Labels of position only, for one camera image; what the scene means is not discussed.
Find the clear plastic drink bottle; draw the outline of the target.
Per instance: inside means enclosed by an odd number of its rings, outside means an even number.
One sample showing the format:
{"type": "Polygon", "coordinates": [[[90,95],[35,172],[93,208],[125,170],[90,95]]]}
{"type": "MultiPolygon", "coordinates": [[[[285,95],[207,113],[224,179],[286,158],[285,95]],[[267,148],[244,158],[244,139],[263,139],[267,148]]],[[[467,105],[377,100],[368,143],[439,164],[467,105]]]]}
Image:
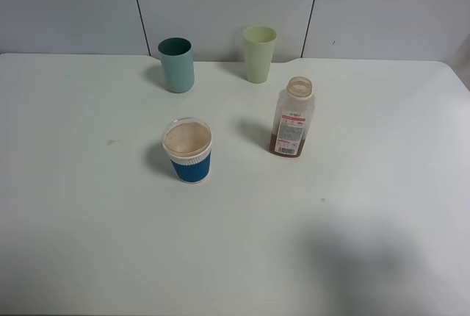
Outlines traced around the clear plastic drink bottle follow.
{"type": "Polygon", "coordinates": [[[299,157],[314,114],[311,81],[302,76],[289,80],[279,93],[272,125],[270,152],[280,157],[299,157]]]}

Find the blue sleeved paper cup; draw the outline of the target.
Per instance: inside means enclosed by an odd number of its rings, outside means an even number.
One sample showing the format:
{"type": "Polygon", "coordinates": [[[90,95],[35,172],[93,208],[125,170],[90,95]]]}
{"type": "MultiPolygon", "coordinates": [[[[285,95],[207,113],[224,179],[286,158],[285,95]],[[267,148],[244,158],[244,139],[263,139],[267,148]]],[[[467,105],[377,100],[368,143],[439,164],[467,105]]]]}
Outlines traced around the blue sleeved paper cup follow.
{"type": "Polygon", "coordinates": [[[172,121],[162,135],[162,146],[180,180],[203,181],[209,174],[212,154],[212,132],[198,118],[172,121]]]}

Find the pale green plastic cup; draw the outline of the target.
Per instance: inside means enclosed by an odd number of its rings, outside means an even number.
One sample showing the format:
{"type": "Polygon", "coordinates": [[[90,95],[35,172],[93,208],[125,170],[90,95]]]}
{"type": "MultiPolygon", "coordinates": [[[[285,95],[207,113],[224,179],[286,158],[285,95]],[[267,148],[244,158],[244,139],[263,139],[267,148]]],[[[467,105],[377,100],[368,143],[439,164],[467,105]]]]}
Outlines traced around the pale green plastic cup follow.
{"type": "Polygon", "coordinates": [[[243,39],[247,80],[261,84],[270,72],[277,32],[268,26],[249,26],[243,31],[243,39]]]}

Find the teal plastic cup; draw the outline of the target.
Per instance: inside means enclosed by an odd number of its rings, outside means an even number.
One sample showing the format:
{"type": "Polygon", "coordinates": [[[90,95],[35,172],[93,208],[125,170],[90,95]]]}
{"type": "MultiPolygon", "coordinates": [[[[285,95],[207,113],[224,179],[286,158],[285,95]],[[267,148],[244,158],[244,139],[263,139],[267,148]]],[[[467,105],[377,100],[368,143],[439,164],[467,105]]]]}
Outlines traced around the teal plastic cup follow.
{"type": "Polygon", "coordinates": [[[174,93],[189,91],[195,82],[192,44],[182,37],[171,37],[158,45],[164,80],[174,93]]]}

